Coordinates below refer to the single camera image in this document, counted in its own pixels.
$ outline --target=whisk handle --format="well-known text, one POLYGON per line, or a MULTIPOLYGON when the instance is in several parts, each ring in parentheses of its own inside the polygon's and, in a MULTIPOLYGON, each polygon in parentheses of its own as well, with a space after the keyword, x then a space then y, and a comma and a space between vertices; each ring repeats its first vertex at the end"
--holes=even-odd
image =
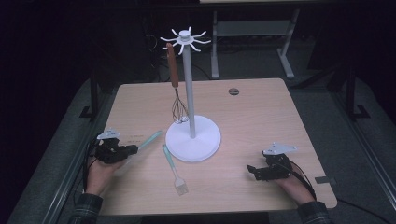
POLYGON ((176 65, 176 57, 172 44, 167 43, 166 48, 168 49, 168 64, 170 70, 170 77, 172 86, 174 88, 178 87, 178 74, 177 74, 177 65, 176 65))

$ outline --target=plaid shirt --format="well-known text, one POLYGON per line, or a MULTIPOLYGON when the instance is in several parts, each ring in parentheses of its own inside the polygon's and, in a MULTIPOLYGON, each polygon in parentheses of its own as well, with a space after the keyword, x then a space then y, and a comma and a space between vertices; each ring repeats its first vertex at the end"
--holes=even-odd
POLYGON ((324 203, 305 203, 297 209, 297 212, 304 224, 332 224, 324 203))
POLYGON ((68 224, 94 224, 102 207, 103 199, 93 194, 81 194, 78 198, 75 211, 68 224))

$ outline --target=table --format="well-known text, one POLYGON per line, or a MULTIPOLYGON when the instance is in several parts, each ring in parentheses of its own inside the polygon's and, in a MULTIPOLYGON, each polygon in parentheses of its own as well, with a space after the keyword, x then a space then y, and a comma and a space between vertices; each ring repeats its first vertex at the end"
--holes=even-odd
MULTIPOLYGON (((184 83, 180 98, 186 101, 184 83)), ((178 196, 162 144, 172 124, 175 91, 170 83, 127 84, 119 88, 106 128, 120 132, 120 145, 139 146, 153 133, 163 134, 133 155, 128 170, 114 176, 105 191, 101 215, 200 214, 293 209, 294 202, 273 182, 256 181, 246 165, 266 166, 262 150, 273 142, 297 146, 288 157, 299 164, 328 208, 336 206, 325 176, 284 81, 280 78, 194 81, 195 114, 220 128, 219 150, 190 163, 174 158, 189 193, 178 196), (237 88, 238 95, 229 89, 237 88)))

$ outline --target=person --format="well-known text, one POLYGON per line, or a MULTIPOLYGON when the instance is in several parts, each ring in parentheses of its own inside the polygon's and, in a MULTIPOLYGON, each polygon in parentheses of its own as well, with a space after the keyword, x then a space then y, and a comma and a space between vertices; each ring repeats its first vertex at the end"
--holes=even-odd
MULTIPOLYGON (((104 164, 100 161, 92 163, 88 175, 87 190, 78 198, 68 224, 93 224, 96 222, 103 201, 100 194, 105 190, 114 172, 123 164, 124 161, 114 164, 104 164)), ((302 174, 294 164, 291 166, 297 174, 302 174)), ((317 202, 294 175, 274 181, 297 203, 297 212, 303 223, 332 224, 326 205, 317 202)))

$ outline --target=wooden table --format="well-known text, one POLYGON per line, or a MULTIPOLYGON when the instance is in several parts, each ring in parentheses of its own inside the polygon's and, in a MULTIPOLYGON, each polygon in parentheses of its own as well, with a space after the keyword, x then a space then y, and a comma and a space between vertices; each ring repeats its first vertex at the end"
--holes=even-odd
MULTIPOLYGON (((180 98, 185 102, 184 83, 180 98)), ((104 193, 102 215, 194 214, 293 209, 294 202, 273 182, 256 181, 250 164, 265 167, 262 150, 273 142, 297 146, 288 157, 299 164, 328 208, 336 206, 300 116, 282 79, 194 81, 195 114, 212 119, 221 131, 219 150, 196 163, 174 158, 189 193, 178 196, 163 154, 166 130, 173 123, 175 91, 170 83, 129 84, 119 88, 106 128, 120 132, 120 145, 140 145, 163 134, 132 156, 127 172, 115 176, 104 193), (229 94, 237 88, 236 96, 229 94)))

